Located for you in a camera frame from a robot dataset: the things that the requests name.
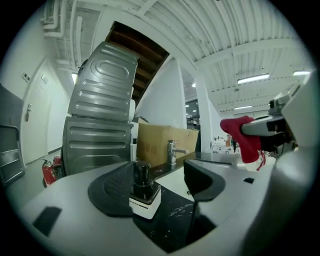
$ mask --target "white door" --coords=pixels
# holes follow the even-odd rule
[[[24,97],[21,118],[21,151],[24,164],[48,154],[50,95],[46,77],[49,77],[50,72],[48,60],[44,59],[29,82]]]

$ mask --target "door handle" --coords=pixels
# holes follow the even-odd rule
[[[26,109],[26,114],[25,114],[25,121],[28,122],[29,121],[29,115],[30,115],[30,112],[34,112],[32,109],[31,109],[31,103],[28,104],[28,108]]]

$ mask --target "white pillar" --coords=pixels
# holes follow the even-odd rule
[[[177,60],[163,64],[135,109],[153,125],[187,128],[185,91]]]
[[[234,113],[231,111],[221,113],[220,117],[221,117],[221,119],[235,118]]]
[[[205,79],[200,73],[195,78],[195,88],[201,125],[201,152],[206,152],[210,149],[210,142],[213,140],[212,115]]]
[[[226,133],[220,127],[220,122],[222,118],[210,100],[209,100],[209,110],[211,115],[212,138],[218,137],[218,136],[225,137]]]

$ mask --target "red object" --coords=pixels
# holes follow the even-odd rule
[[[245,115],[239,118],[223,119],[220,122],[221,129],[230,134],[239,144],[241,158],[245,164],[257,161],[259,159],[258,151],[261,150],[259,136],[247,136],[241,133],[241,126],[254,120],[254,118]]]
[[[262,162],[261,162],[261,164],[259,165],[259,167],[256,169],[257,171],[259,171],[260,168],[266,164],[266,156],[265,156],[265,153],[263,153],[262,150],[260,151],[260,153],[261,153],[261,156],[262,156]]]
[[[51,162],[49,162],[48,160],[44,160],[44,163],[42,165],[42,172],[47,187],[57,180],[57,177],[54,173],[54,165],[51,164]]]
[[[61,156],[59,154],[57,154],[53,158],[53,166],[56,166],[56,165],[61,165]]]

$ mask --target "cardboard box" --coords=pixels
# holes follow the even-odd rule
[[[176,148],[195,151],[198,130],[180,129],[165,125],[153,125],[140,120],[136,156],[140,160],[148,161],[151,167],[167,162],[168,141],[176,140]],[[176,153],[176,158],[185,156]]]

